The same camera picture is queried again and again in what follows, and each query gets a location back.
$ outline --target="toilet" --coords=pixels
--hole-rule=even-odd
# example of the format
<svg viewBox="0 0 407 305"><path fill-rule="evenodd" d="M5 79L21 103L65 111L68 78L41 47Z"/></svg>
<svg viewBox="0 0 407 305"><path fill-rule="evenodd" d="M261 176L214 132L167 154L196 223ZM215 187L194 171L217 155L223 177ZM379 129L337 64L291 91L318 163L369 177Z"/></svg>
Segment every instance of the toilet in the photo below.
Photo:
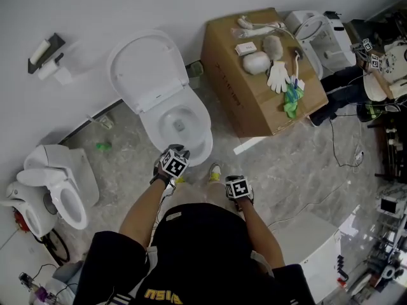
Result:
<svg viewBox="0 0 407 305"><path fill-rule="evenodd" d="M61 217L84 229L88 211L99 200L99 189L83 149L40 145L24 161L17 180L26 186L46 186Z"/></svg>
<svg viewBox="0 0 407 305"><path fill-rule="evenodd" d="M166 33L147 30L124 40L111 52L107 72L159 151L182 144L191 153L190 166L209 157L209 113L189 86L182 56Z"/></svg>
<svg viewBox="0 0 407 305"><path fill-rule="evenodd" d="M284 22L294 33L320 80L324 67L336 72L356 64L356 57L350 50L352 43L339 19L328 18L318 11L299 10L290 12ZM327 57L327 52L331 52L331 56Z"/></svg>
<svg viewBox="0 0 407 305"><path fill-rule="evenodd" d="M6 189L6 197L0 199L0 205L16 208L37 238L47 235L57 223L57 209L45 187L31 187L13 182Z"/></svg>

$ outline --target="floor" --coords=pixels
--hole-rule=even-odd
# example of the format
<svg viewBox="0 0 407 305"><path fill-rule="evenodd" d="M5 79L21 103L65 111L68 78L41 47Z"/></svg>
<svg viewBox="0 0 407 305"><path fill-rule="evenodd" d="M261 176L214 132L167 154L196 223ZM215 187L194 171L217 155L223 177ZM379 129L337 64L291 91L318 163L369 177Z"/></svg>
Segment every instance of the floor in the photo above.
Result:
<svg viewBox="0 0 407 305"><path fill-rule="evenodd" d="M356 169L339 167L336 163L329 122L314 128L308 120L303 120L236 155L233 149L241 141L205 79L195 92L212 119L214 148L204 164L188 170L186 180L201 186L214 161L222 164L225 176L246 175L256 193L254 206L267 225L294 217L309 203L316 204L308 205L305 210L341 227L344 270L351 272L374 242L370 236L378 216L375 194L380 185L374 173L381 169L375 131L360 125L355 116L334 120L336 155L340 162L352 163L357 146L364 151L363 163ZM354 114L355 107L348 106L339 113ZM56 227L66 240L73 260L80 259L88 250L97 231L118 230L128 209L148 187L153 162L158 157L139 117L124 103L110 111L109 116L115 123L113 129L105 130L92 123L66 143L70 148L85 149L100 189L100 201L91 209L86 229L77 231L62 220ZM109 142L113 148L100 151L95 147L98 142ZM284 222L274 224L272 229L279 225ZM362 266L351 272L351 280L360 269Z"/></svg>

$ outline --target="toilet paper holder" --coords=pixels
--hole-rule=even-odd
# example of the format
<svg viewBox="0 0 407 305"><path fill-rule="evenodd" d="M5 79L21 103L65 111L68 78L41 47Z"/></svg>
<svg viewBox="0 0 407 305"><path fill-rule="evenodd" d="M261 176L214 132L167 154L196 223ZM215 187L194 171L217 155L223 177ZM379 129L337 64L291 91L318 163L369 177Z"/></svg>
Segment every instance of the toilet paper holder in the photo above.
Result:
<svg viewBox="0 0 407 305"><path fill-rule="evenodd" d="M65 41L57 34L54 33L48 40L44 40L38 49L34 52L31 58L28 59L28 73L33 74L56 52Z"/></svg>

